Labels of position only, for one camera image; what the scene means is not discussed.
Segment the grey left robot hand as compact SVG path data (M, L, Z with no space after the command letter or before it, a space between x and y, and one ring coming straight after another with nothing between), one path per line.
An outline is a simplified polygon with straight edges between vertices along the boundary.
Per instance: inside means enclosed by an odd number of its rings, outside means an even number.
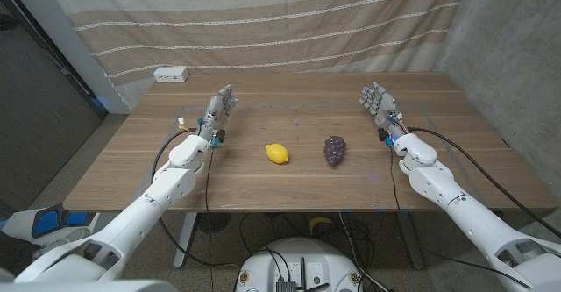
M228 117L238 99L234 97L233 86L228 84L220 89L210 100L200 119L196 134L212 143L217 134L227 125Z

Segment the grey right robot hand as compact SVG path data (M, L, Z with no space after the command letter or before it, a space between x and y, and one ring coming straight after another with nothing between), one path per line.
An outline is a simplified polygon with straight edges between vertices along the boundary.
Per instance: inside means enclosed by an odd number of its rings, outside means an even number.
M408 133L394 97L385 88L374 82L372 87L365 86L361 95L359 103L374 118L380 141L392 146L399 137Z

